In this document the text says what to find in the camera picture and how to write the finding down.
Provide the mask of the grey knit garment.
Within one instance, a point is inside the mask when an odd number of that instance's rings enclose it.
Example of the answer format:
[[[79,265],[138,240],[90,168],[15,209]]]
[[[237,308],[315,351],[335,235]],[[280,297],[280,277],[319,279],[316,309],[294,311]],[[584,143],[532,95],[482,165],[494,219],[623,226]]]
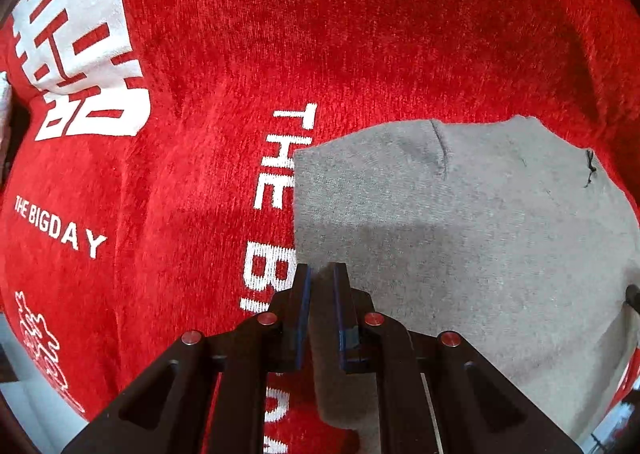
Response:
[[[533,117],[388,123],[296,152],[296,257],[317,273],[321,418],[378,452],[373,378],[337,364],[330,263],[407,329],[460,333],[585,440],[637,344],[639,225],[596,155]]]

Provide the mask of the red blanket with white print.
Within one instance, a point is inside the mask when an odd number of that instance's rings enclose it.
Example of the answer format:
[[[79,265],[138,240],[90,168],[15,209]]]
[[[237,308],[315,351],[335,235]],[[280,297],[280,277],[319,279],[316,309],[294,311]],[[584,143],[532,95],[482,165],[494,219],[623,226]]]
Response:
[[[631,0],[14,0],[1,110],[1,308],[55,424],[86,421],[67,453],[365,453],[320,416],[308,265],[302,367],[270,362],[300,150],[533,117],[639,224]],[[375,306],[364,333],[375,453],[577,453],[639,384],[638,335],[576,441],[460,333]]]

